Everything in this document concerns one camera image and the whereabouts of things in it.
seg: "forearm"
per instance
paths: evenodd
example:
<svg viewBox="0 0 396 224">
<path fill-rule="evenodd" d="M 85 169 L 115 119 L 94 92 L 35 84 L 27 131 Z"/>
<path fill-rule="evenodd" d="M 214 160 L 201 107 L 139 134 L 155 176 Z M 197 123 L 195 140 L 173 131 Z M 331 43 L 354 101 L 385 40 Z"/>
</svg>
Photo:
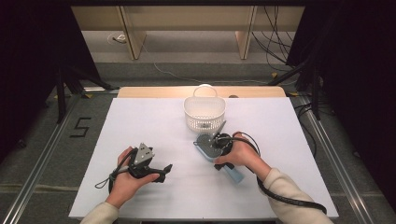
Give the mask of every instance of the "forearm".
<svg viewBox="0 0 396 224">
<path fill-rule="evenodd" d="M 81 224 L 113 223 L 119 217 L 119 209 L 109 203 L 98 204 L 87 216 L 82 219 Z"/>
<path fill-rule="evenodd" d="M 301 201 L 313 202 L 312 198 L 301 191 L 289 176 L 280 173 L 276 168 L 271 170 L 263 183 L 267 189 L 277 195 Z M 273 211 L 284 223 L 332 223 L 322 211 L 316 208 L 306 208 L 282 203 L 272 198 L 269 198 L 269 202 Z"/>
<path fill-rule="evenodd" d="M 264 181 L 268 174 L 271 172 L 271 166 L 269 166 L 261 157 L 254 155 L 246 164 L 261 181 Z"/>
</svg>

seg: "white basket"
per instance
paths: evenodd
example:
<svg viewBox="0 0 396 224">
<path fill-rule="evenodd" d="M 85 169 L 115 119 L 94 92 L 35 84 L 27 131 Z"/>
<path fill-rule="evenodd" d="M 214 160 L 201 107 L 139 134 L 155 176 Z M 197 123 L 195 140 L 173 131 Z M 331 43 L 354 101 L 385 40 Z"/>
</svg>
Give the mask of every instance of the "white basket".
<svg viewBox="0 0 396 224">
<path fill-rule="evenodd" d="M 196 96 L 196 91 L 202 87 L 212 89 L 215 96 Z M 187 126 L 196 133 L 214 133 L 224 121 L 225 106 L 224 99 L 218 97 L 212 86 L 207 84 L 198 86 L 192 97 L 184 100 Z"/>
</svg>

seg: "cabinet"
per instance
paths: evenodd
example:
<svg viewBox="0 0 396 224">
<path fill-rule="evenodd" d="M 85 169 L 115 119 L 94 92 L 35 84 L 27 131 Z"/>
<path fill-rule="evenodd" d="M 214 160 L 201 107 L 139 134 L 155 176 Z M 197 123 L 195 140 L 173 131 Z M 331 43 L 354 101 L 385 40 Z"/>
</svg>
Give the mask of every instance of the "cabinet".
<svg viewBox="0 0 396 224">
<path fill-rule="evenodd" d="M 304 7 L 72 8 L 81 30 L 123 31 L 132 60 L 139 58 L 146 31 L 235 31 L 240 58 L 246 59 L 251 32 L 272 31 L 275 23 L 279 32 L 295 32 L 304 13 Z"/>
</svg>

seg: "sleeve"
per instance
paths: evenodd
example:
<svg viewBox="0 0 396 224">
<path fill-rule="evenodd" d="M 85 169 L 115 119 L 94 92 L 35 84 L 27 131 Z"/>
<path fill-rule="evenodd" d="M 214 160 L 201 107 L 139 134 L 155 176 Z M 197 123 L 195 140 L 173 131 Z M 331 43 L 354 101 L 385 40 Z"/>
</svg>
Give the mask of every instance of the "sleeve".
<svg viewBox="0 0 396 224">
<path fill-rule="evenodd" d="M 81 224 L 111 224 L 119 217 L 119 209 L 109 203 L 99 203 L 82 219 Z"/>
<path fill-rule="evenodd" d="M 288 175 L 280 173 L 276 168 L 270 171 L 263 184 L 273 193 L 283 197 L 313 202 L 312 198 L 300 190 Z M 282 203 L 272 198 L 268 198 L 268 200 L 277 217 L 284 223 L 332 223 L 332 221 L 318 209 Z"/>
</svg>

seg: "white tabletop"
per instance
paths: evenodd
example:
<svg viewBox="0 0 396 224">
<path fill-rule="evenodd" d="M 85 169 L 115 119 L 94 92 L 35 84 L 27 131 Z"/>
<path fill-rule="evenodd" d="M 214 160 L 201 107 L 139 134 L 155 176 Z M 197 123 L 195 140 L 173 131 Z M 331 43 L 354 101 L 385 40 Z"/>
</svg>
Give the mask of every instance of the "white tabletop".
<svg viewBox="0 0 396 224">
<path fill-rule="evenodd" d="M 262 157 L 290 175 L 329 217 L 338 217 L 329 192 L 305 140 L 289 98 L 225 99 L 227 123 L 223 133 L 241 131 L 257 142 Z M 235 184 L 216 170 L 195 147 L 197 134 L 185 123 L 181 98 L 117 98 L 82 180 L 70 217 L 81 219 L 108 195 L 107 186 L 94 186 L 116 168 L 117 157 L 141 142 L 153 147 L 150 167 L 172 163 L 164 183 L 140 189 L 120 210 L 120 218 L 135 220 L 265 220 L 274 219 L 268 200 L 261 195 L 256 177 L 237 167 L 245 178 Z"/>
</svg>

